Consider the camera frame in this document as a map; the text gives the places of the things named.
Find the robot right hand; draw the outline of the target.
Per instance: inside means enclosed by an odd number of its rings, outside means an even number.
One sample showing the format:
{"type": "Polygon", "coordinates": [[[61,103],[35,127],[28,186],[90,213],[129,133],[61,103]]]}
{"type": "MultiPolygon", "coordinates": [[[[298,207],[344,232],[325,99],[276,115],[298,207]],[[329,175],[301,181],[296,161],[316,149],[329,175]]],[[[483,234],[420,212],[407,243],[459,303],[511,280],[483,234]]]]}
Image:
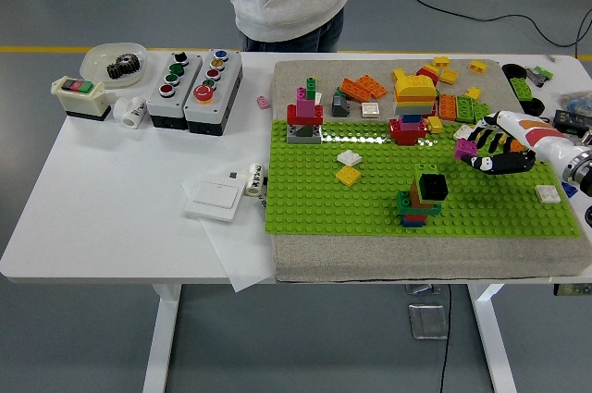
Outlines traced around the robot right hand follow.
{"type": "Polygon", "coordinates": [[[489,156],[465,154],[461,160],[490,175],[527,172],[536,161],[551,165],[566,182],[581,183],[591,170],[591,149],[576,145],[539,117],[499,111],[479,120],[468,137],[480,149],[490,141],[489,156]]]}

